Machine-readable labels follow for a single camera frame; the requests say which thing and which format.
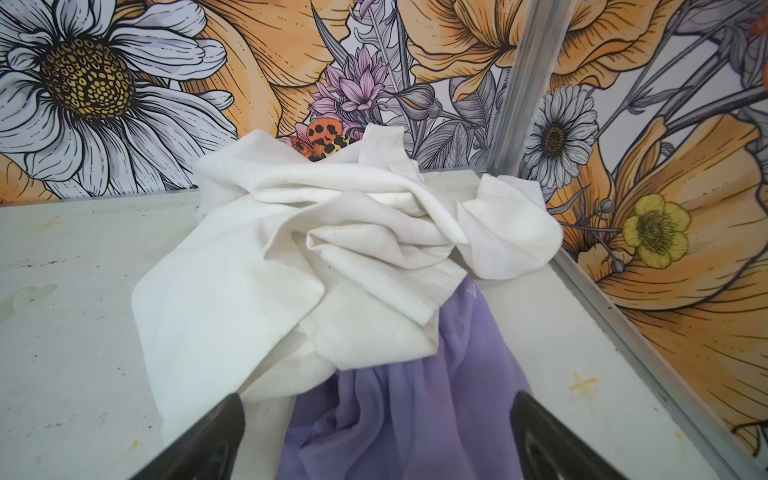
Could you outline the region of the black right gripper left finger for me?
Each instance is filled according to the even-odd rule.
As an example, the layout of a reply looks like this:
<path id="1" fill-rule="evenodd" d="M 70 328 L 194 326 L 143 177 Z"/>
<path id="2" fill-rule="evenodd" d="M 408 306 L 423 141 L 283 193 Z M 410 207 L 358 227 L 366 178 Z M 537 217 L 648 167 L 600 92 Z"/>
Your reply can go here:
<path id="1" fill-rule="evenodd" d="M 226 396 L 131 480 L 230 479 L 246 421 L 240 396 Z"/>

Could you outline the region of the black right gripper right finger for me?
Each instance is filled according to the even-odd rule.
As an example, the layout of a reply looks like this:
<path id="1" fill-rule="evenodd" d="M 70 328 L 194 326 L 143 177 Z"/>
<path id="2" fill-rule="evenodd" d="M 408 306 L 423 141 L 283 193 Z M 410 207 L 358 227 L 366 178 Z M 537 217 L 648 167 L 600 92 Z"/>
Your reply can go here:
<path id="1" fill-rule="evenodd" d="M 627 479 L 525 391 L 515 396 L 510 425 L 524 479 Z"/>

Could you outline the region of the purple cloth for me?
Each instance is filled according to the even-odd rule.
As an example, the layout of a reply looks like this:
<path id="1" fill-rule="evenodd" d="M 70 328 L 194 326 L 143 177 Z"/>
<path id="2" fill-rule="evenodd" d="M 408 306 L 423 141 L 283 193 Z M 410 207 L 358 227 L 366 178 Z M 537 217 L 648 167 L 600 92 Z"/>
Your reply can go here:
<path id="1" fill-rule="evenodd" d="M 478 285 L 439 311 L 436 354 L 339 371 L 299 395 L 280 479 L 520 479 L 510 413 L 530 389 Z"/>

